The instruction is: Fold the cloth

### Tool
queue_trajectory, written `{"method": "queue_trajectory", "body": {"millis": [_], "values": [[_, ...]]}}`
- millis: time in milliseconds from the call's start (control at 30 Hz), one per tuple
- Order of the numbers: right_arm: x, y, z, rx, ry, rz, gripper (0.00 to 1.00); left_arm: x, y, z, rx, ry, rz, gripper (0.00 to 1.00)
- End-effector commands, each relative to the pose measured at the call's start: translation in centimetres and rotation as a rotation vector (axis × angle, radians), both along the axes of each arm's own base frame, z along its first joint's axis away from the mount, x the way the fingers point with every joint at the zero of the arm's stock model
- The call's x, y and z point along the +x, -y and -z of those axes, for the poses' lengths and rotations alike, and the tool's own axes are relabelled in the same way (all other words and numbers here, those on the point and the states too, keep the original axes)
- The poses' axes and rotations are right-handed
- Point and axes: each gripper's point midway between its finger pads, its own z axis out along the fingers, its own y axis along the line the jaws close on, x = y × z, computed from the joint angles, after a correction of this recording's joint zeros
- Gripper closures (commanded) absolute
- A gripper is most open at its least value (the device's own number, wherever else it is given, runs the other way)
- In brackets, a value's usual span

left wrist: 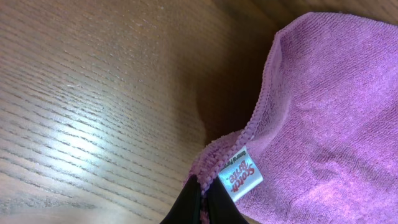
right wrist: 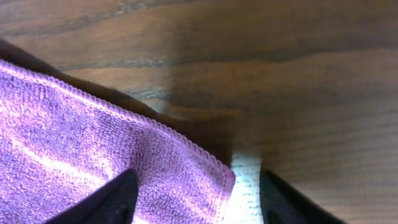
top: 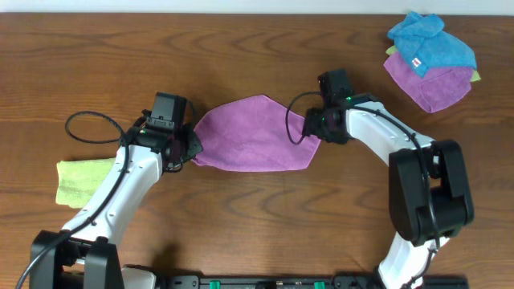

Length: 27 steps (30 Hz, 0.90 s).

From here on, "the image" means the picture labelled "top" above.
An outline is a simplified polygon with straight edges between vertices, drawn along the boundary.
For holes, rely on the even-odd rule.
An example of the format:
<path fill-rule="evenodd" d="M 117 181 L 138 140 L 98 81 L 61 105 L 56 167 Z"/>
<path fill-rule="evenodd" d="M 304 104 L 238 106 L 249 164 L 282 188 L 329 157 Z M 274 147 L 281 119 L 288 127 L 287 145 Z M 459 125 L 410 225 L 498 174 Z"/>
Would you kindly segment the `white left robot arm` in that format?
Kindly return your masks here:
<path fill-rule="evenodd" d="M 149 189 L 200 153 L 192 124 L 131 127 L 114 165 L 88 203 L 60 232 L 41 231 L 20 281 L 31 288 L 159 288 L 156 273 L 123 267 L 117 247 Z"/>

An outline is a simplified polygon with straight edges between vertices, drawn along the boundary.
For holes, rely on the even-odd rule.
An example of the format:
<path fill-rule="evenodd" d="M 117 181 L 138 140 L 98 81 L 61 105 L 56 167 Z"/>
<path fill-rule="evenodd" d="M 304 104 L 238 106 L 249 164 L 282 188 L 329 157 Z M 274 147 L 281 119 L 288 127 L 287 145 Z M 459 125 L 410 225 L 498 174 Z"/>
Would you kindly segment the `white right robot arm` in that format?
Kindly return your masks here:
<path fill-rule="evenodd" d="M 389 214 L 396 233 L 372 273 L 344 273 L 310 288 L 449 288 L 466 278 L 428 275 L 434 257 L 475 216 L 462 149 L 436 141 L 392 116 L 379 101 L 346 98 L 307 111 L 303 134 L 345 144 L 359 140 L 389 169 Z"/>

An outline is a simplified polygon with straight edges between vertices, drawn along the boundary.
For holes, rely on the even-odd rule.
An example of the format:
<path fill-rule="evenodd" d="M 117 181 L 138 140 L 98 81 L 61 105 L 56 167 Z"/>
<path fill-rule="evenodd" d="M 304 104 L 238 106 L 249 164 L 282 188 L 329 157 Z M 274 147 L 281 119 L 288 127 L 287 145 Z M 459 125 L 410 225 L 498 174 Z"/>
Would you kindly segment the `purple microfiber cloth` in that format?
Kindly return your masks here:
<path fill-rule="evenodd" d="M 320 145 L 308 136 L 300 144 L 304 118 L 265 95 L 223 104 L 208 111 L 194 131 L 203 151 L 194 159 L 199 166 L 243 173 L 306 169 Z"/>

